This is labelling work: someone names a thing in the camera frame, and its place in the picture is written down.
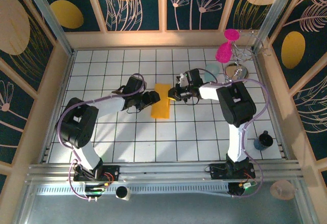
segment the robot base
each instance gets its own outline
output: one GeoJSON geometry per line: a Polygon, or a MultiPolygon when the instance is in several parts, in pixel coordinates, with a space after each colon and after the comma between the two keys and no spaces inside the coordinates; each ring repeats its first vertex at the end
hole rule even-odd
{"type": "Polygon", "coordinates": [[[108,178],[103,174],[105,172],[110,173],[114,177],[113,181],[116,182],[119,178],[119,168],[120,167],[118,165],[102,165],[102,173],[98,179],[95,179],[90,177],[89,174],[81,169],[81,167],[78,165],[75,168],[74,182],[107,182],[108,178]]]}
{"type": "Polygon", "coordinates": [[[209,164],[210,176],[212,180],[243,180],[247,179],[247,176],[244,175],[244,172],[249,174],[252,178],[255,178],[255,172],[253,168],[253,164],[249,163],[247,168],[240,169],[238,171],[233,172],[232,175],[228,174],[228,170],[226,168],[226,164],[209,164]]]}

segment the yellow cloth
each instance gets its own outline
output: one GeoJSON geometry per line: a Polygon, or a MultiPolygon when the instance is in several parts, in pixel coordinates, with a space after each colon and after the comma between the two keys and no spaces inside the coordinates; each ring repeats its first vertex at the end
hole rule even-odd
{"type": "Polygon", "coordinates": [[[152,105],[151,117],[159,119],[169,118],[170,99],[168,99],[169,84],[156,83],[154,90],[159,94],[160,101],[152,105]]]}

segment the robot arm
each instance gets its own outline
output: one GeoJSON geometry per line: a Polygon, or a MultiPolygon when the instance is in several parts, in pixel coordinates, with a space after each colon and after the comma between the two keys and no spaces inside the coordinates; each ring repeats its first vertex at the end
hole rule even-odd
{"type": "MultiPolygon", "coordinates": [[[[80,165],[77,168],[82,175],[91,179],[99,179],[103,175],[102,159],[95,152],[90,142],[96,120],[111,113],[117,113],[135,106],[138,111],[143,110],[160,100],[155,91],[144,92],[146,83],[137,77],[131,76],[126,85],[113,91],[118,95],[102,102],[94,103],[92,106],[84,104],[67,113],[61,125],[61,135],[66,143],[73,147],[73,152],[80,165]]],[[[72,98],[65,110],[82,102],[78,98],[72,98]]]]}
{"type": "MultiPolygon", "coordinates": [[[[175,101],[187,102],[191,97],[219,100],[223,116],[229,125],[229,149],[226,155],[226,169],[229,175],[248,168],[249,158],[242,150],[242,132],[245,124],[256,113],[256,107],[242,82],[217,87],[214,83],[203,83],[199,70],[193,69],[177,77],[178,83],[169,90],[169,97],[175,101]]],[[[247,130],[244,142],[247,141],[247,130]]]]}

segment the clear plastic cup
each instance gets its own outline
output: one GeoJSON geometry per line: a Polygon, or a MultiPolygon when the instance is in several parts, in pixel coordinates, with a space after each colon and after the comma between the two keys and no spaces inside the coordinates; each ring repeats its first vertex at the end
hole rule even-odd
{"type": "MultiPolygon", "coordinates": [[[[211,72],[215,77],[217,77],[219,74],[219,71],[220,71],[219,63],[217,62],[217,63],[207,64],[205,66],[205,69],[207,71],[211,72]]],[[[215,81],[215,79],[208,72],[205,72],[204,73],[204,81],[205,82],[213,82],[213,81],[215,81]]]]}
{"type": "Polygon", "coordinates": [[[271,195],[280,200],[293,199],[295,197],[295,191],[294,186],[287,180],[279,180],[270,187],[271,195]]]}

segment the floor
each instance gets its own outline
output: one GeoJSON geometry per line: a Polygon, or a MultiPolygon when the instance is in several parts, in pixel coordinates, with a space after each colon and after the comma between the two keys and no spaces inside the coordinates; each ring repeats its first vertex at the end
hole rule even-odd
{"type": "MultiPolygon", "coordinates": [[[[149,90],[154,89],[155,83],[173,86],[176,75],[217,63],[216,51],[203,48],[78,51],[62,109],[73,97],[86,101],[106,96],[137,72],[144,76],[149,90]]],[[[219,65],[218,80],[224,82],[223,65],[219,65]]],[[[249,77],[258,80],[253,61],[244,65],[249,77]]],[[[261,88],[249,82],[245,85],[261,111],[265,103],[261,88]]],[[[92,143],[104,163],[225,160],[229,131],[218,101],[201,100],[195,106],[171,101],[170,118],[165,120],[153,119],[150,113],[148,107],[139,114],[121,111],[97,120],[92,143]]],[[[265,112],[250,126],[247,151],[255,159],[280,159],[279,149],[270,116],[265,112]],[[253,140],[264,130],[274,138],[274,143],[260,152],[254,148],[253,140]]],[[[71,151],[62,147],[54,136],[44,161],[69,163],[73,159],[71,151]]]]}

